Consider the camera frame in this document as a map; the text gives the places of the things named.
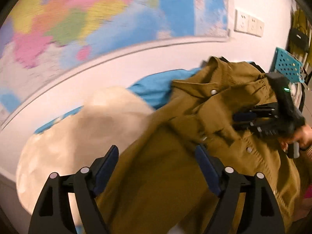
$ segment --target electrical outlet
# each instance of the electrical outlet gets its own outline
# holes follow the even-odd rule
[[[258,20],[257,23],[257,36],[262,37],[263,36],[263,32],[264,32],[264,22],[262,22],[261,20]]]
[[[248,33],[253,35],[257,34],[257,22],[258,20],[255,17],[249,16]]]
[[[235,31],[236,32],[248,32],[249,15],[236,10]]]

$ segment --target black device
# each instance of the black device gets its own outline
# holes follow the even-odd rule
[[[96,159],[90,168],[76,174],[51,173],[36,203],[28,234],[76,234],[68,193],[75,193],[82,224],[87,234],[110,233],[94,198],[104,191],[118,161],[118,148]],[[209,156],[198,145],[195,157],[209,189],[220,198],[204,234],[228,234],[240,193],[246,193],[239,234],[284,234],[283,219],[263,173],[246,176]]]
[[[288,89],[289,80],[278,72],[267,73],[266,76],[277,102],[258,105],[234,114],[233,128],[235,130],[249,129],[259,137],[290,136],[297,128],[305,125],[305,118],[293,104]],[[298,142],[288,146],[287,155],[289,158],[299,157]]]
[[[289,40],[297,47],[302,49],[305,53],[309,52],[309,37],[299,29],[291,29],[289,33]]]

